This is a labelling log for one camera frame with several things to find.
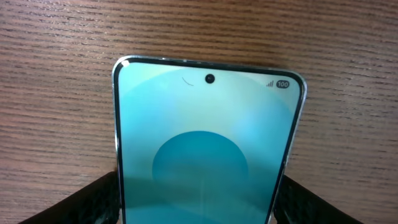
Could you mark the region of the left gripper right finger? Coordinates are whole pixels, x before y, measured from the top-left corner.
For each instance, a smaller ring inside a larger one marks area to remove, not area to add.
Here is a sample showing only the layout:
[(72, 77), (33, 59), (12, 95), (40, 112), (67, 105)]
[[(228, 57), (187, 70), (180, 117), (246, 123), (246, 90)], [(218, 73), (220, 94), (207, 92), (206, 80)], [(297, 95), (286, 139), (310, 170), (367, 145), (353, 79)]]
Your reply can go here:
[(362, 224), (286, 175), (275, 201), (274, 217), (277, 224)]

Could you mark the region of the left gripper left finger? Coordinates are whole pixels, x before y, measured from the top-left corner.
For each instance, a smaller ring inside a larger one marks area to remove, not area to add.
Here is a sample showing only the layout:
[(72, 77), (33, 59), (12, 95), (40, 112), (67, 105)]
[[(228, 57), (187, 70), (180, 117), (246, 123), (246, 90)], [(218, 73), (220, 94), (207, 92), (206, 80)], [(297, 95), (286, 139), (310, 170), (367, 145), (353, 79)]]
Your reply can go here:
[(119, 210), (118, 174), (112, 171), (21, 224), (114, 224)]

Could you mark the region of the teal screen Galaxy smartphone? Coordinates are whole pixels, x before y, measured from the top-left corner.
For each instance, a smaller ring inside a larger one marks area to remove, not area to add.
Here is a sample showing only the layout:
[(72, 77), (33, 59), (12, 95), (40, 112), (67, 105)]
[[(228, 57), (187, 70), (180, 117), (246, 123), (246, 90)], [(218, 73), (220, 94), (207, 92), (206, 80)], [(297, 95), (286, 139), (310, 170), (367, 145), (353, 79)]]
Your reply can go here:
[(128, 55), (113, 103), (124, 223), (268, 223), (307, 93), (296, 72)]

